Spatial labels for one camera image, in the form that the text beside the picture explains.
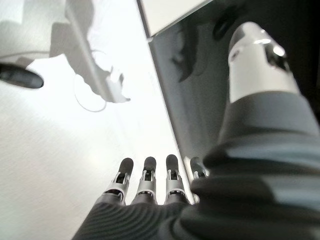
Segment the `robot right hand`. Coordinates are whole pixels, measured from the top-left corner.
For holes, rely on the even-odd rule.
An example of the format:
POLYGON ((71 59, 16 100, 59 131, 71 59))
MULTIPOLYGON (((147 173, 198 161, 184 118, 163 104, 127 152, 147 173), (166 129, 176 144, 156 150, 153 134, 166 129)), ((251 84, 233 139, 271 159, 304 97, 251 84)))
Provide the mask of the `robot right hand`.
POLYGON ((194 164, 188 203, 169 155, 164 205, 142 181, 124 205, 131 159, 96 201, 76 240, 317 240, 320 126, 285 50, 254 22, 229 44, 229 98, 218 144, 194 164))

